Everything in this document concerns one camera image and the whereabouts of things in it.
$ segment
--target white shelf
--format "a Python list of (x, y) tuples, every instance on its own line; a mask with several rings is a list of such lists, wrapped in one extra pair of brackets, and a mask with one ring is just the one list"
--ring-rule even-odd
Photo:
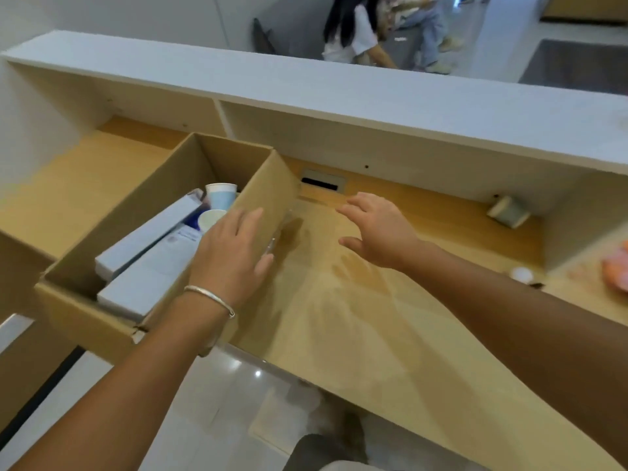
[(624, 96), (52, 31), (3, 53), (57, 71), (628, 174)]

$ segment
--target silver bracelet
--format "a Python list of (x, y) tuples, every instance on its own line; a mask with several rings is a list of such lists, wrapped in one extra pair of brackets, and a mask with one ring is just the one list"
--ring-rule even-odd
[(191, 291), (191, 292), (198, 292), (199, 294), (204, 295), (205, 297), (216, 301), (218, 304), (220, 304), (221, 306), (223, 306), (227, 311), (229, 311), (229, 318), (233, 319), (236, 315), (236, 311), (234, 311), (234, 309), (228, 305), (225, 301), (223, 301), (222, 299), (220, 299), (216, 294), (214, 294), (211, 291), (208, 291), (207, 289), (203, 289), (200, 288), (199, 286), (185, 286), (184, 291)]

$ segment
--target long black hair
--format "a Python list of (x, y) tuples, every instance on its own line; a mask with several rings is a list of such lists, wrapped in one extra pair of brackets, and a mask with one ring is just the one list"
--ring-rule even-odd
[(323, 37), (326, 43), (329, 43), (336, 36), (340, 26), (340, 43), (343, 47), (351, 44), (356, 34), (355, 9), (365, 1), (371, 27), (373, 32), (377, 32), (377, 4), (379, 0), (334, 0), (334, 5), (329, 12), (327, 23), (325, 23), (325, 29), (323, 30)]

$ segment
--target white floor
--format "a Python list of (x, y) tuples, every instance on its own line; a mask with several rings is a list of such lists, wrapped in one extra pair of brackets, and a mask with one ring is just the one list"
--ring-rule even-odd
[[(13, 439), (0, 451), (0, 470), (7, 470), (111, 366), (86, 353), (44, 400)], [(268, 364), (254, 364), (242, 352), (215, 348), (198, 358), (179, 389), (142, 471), (280, 471), (288, 455), (256, 436), (251, 424), (269, 396), (303, 406), (274, 420), (272, 433), (296, 443), (306, 434), (310, 411), (298, 396), (305, 386)], [(276, 429), (277, 423), (285, 429)], [(374, 465), (386, 470), (477, 471), (478, 465), (379, 417), (365, 417), (367, 452)]]
[(465, 41), (444, 54), (455, 76), (516, 83), (542, 39), (628, 45), (628, 27), (541, 23), (541, 0), (480, 0), (455, 8), (450, 31)]

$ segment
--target paper cup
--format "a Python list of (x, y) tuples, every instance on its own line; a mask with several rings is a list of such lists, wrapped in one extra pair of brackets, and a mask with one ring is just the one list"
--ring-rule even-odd
[(205, 187), (212, 210), (228, 210), (234, 204), (237, 185), (233, 183), (212, 183)]
[(199, 229), (201, 233), (207, 233), (212, 226), (218, 223), (227, 212), (225, 210), (208, 210), (199, 216)]

